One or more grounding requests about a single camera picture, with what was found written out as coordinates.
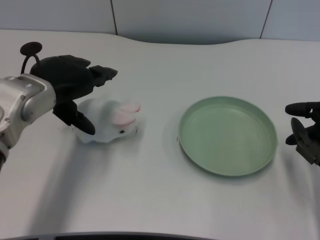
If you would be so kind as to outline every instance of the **white table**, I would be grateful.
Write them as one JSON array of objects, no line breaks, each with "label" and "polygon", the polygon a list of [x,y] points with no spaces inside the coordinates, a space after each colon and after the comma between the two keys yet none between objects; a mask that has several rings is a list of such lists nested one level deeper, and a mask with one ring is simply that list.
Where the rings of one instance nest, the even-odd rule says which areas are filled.
[{"label": "white table", "polygon": [[[170,45],[98,33],[0,30],[2,77],[19,75],[20,47],[31,41],[42,43],[41,59],[70,54],[118,70],[90,97],[140,102],[141,125],[133,138],[95,146],[79,143],[52,113],[29,126],[0,174],[1,239],[96,231],[320,238],[320,168],[285,145],[291,117],[284,111],[290,103],[320,100],[320,42]],[[222,178],[183,155],[179,118],[209,96],[238,97],[269,115],[279,139],[272,164],[250,177]]]}]

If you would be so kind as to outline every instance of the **stuffed bunny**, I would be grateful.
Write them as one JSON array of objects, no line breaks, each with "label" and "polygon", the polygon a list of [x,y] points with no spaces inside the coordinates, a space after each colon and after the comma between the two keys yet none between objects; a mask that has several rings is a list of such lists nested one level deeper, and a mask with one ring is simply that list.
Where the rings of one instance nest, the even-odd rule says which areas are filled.
[{"label": "stuffed bunny", "polygon": [[77,137],[83,143],[108,143],[113,139],[126,136],[137,128],[135,114],[139,112],[138,103],[120,103],[106,98],[90,98],[78,105],[94,125],[95,135],[76,129]]}]

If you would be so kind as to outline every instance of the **black knob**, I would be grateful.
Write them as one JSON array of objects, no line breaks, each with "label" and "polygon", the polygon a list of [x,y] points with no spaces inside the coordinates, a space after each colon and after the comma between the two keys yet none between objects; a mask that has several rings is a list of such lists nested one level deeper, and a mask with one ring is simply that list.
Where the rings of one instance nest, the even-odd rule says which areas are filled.
[{"label": "black knob", "polygon": [[42,45],[40,42],[32,41],[28,42],[20,48],[20,53],[27,57],[36,55],[42,50]]}]

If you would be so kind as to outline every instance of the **plate rim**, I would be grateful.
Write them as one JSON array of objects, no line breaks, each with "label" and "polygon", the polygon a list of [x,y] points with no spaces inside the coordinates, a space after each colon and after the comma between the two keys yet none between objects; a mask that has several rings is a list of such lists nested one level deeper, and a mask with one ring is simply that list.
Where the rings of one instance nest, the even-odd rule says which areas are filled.
[{"label": "plate rim", "polygon": [[[181,141],[181,126],[182,126],[182,121],[187,113],[187,111],[189,109],[191,109],[194,105],[202,102],[202,101],[205,101],[205,100],[208,100],[208,99],[217,99],[217,98],[228,98],[228,99],[234,99],[234,100],[240,100],[240,101],[243,101],[247,104],[250,104],[252,105],[253,107],[257,108],[258,110],[260,110],[267,118],[267,120],[271,123],[271,126],[273,128],[273,131],[274,131],[274,135],[275,135],[275,147],[273,149],[273,152],[270,156],[270,158],[266,161],[266,163],[264,165],[262,165],[260,168],[258,169],[255,169],[254,171],[251,171],[251,172],[246,172],[246,173],[243,173],[243,174],[228,174],[228,173],[221,173],[221,172],[218,172],[218,171],[213,171],[211,169],[208,169],[202,165],[200,165],[199,163],[197,163],[196,161],[194,161],[191,157],[190,157],[190,154],[188,154],[188,152],[186,151],[186,148],[183,146],[183,143]],[[178,139],[179,139],[179,143],[183,149],[183,151],[185,152],[185,154],[188,156],[188,158],[193,162],[195,163],[197,166],[201,167],[202,169],[210,172],[210,173],[213,173],[213,174],[217,174],[217,175],[221,175],[221,176],[225,176],[225,177],[242,177],[242,176],[246,176],[246,175],[250,175],[250,174],[253,174],[253,173],[256,173],[258,171],[260,171],[261,169],[263,169],[265,166],[267,166],[270,162],[272,162],[272,160],[275,158],[275,155],[277,153],[277,149],[278,149],[278,145],[279,145],[279,141],[278,141],[278,134],[277,134],[277,129],[276,129],[276,126],[274,124],[274,122],[270,119],[270,117],[258,106],[254,105],[253,103],[249,102],[249,101],[246,101],[244,99],[241,99],[239,97],[233,97],[233,96],[223,96],[223,95],[220,95],[220,96],[209,96],[209,97],[205,97],[203,99],[200,99],[198,101],[196,101],[195,103],[193,103],[191,106],[189,106],[182,114],[181,118],[180,118],[180,121],[179,121],[179,127],[178,127]]]}]

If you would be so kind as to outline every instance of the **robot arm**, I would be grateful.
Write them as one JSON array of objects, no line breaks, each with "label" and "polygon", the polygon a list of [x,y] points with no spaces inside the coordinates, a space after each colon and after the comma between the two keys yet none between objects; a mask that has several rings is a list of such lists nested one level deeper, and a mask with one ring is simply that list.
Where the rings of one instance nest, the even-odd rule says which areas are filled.
[{"label": "robot arm", "polygon": [[320,166],[320,102],[299,102],[285,107],[287,114],[311,118],[315,124],[305,128],[295,117],[291,119],[293,134],[285,143],[296,145],[295,150],[303,156],[310,164]]},{"label": "robot arm", "polygon": [[[118,73],[99,65],[87,68],[90,61],[71,55],[39,60],[37,53],[41,49],[38,42],[23,45],[20,52],[26,57],[21,75],[0,79],[0,169],[22,131],[52,109],[68,126],[94,135],[95,127],[77,110],[73,100],[90,94]],[[24,71],[30,57],[36,59],[36,64],[28,74]]]}]

